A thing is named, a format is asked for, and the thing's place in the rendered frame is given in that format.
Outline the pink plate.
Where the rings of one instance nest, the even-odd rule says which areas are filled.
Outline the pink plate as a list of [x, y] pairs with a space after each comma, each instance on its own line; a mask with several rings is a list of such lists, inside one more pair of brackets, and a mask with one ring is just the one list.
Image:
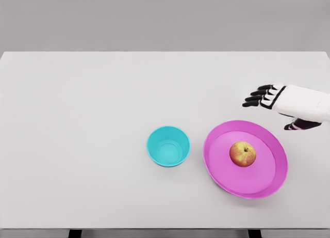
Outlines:
[[[246, 141], [256, 151], [248, 167], [235, 165], [229, 149]], [[281, 188], [288, 173], [288, 159], [279, 140], [267, 129], [249, 121], [232, 120], [214, 127], [206, 137], [203, 160], [211, 178], [225, 191], [247, 199], [272, 195]]]

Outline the red yellow apple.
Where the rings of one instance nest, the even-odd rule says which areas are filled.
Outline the red yellow apple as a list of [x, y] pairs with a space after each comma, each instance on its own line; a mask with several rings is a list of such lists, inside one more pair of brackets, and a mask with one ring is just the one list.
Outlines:
[[246, 141], [238, 141], [229, 149], [231, 161], [239, 167], [249, 167], [256, 160], [255, 149]]

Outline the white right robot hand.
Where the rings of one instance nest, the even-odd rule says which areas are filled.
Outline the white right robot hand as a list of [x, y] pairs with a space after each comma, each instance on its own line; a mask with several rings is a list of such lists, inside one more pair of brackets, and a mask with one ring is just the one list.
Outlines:
[[327, 122], [323, 121], [323, 111], [320, 107], [325, 94], [295, 85], [269, 84], [251, 92], [242, 106], [259, 106], [293, 118], [292, 122], [284, 126], [285, 130], [309, 130]]

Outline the blue bowl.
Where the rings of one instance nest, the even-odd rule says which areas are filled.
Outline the blue bowl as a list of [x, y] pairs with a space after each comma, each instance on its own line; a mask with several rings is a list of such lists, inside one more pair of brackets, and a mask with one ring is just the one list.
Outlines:
[[161, 126], [151, 132], [146, 141], [149, 157], [162, 167], [175, 167], [190, 154], [191, 142], [188, 135], [175, 126]]

